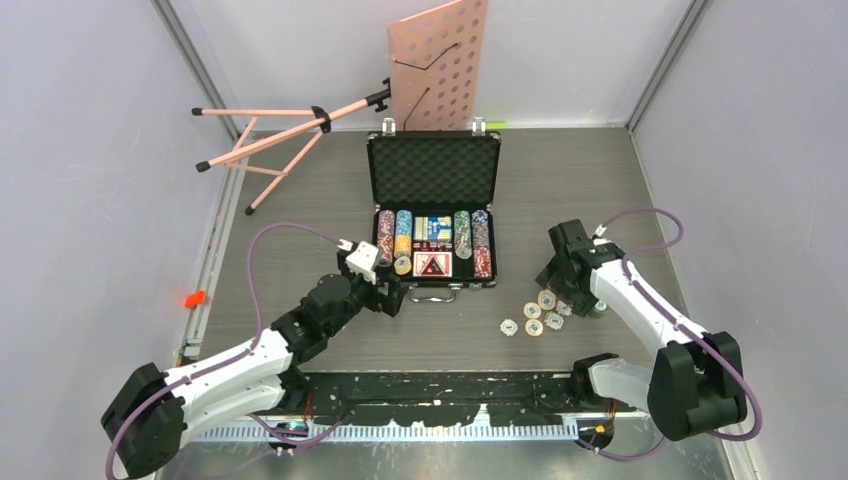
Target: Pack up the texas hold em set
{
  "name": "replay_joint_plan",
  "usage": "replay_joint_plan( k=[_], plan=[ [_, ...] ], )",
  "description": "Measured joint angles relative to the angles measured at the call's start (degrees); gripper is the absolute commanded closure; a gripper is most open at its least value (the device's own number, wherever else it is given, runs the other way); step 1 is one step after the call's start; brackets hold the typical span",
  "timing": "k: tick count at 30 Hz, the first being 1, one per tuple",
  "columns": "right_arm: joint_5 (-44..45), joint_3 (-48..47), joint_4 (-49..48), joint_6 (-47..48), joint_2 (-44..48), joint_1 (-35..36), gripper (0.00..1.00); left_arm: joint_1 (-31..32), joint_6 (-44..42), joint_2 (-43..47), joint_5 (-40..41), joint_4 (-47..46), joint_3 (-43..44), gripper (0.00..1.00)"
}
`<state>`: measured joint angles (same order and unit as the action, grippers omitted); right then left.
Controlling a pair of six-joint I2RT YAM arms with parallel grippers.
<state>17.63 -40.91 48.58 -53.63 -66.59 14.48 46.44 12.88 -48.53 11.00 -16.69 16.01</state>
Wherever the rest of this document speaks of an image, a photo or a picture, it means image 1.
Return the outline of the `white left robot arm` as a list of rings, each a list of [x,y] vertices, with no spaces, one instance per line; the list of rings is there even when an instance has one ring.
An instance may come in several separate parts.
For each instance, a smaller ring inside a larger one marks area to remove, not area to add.
[[[397,315],[405,289],[395,274],[374,282],[361,274],[327,274],[297,307],[252,339],[188,366],[137,367],[107,407],[101,426],[110,440],[105,475],[121,464],[130,479],[166,465],[199,434],[237,417],[304,405],[309,383],[300,364],[367,309]]]

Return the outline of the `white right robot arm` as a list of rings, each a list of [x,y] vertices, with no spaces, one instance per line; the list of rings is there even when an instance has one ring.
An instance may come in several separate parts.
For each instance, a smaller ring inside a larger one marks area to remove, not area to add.
[[[578,219],[548,231],[553,256],[537,284],[585,317],[612,309],[653,357],[649,367],[602,353],[574,363],[574,403],[596,410],[608,399],[648,413],[660,433],[679,441],[741,423],[753,401],[744,385],[741,349],[727,332],[710,333],[663,298],[625,251],[590,234]]]

